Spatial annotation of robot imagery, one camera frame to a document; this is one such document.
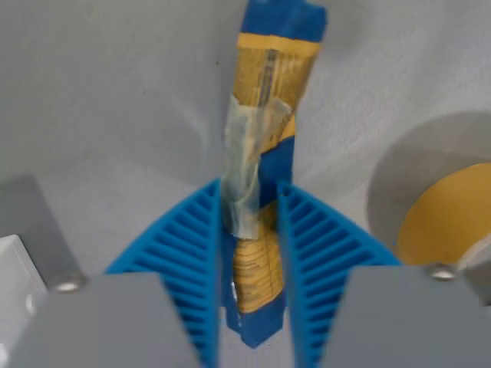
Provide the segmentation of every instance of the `gray metal plate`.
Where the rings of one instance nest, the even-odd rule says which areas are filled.
[[[9,368],[199,367],[156,274],[92,280],[75,294],[50,294]]]
[[[354,270],[322,367],[487,366],[491,321],[462,278],[421,268]]]

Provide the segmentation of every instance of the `yellow disc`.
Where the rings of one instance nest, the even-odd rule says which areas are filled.
[[[470,166],[431,186],[414,203],[396,241],[409,265],[456,264],[491,233],[491,163]]]

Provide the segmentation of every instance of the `gray background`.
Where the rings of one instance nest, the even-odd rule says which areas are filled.
[[[295,181],[390,244],[435,179],[491,160],[491,2],[328,0]],[[245,0],[3,0],[0,235],[98,274],[219,175]],[[288,334],[226,366],[288,366]]]

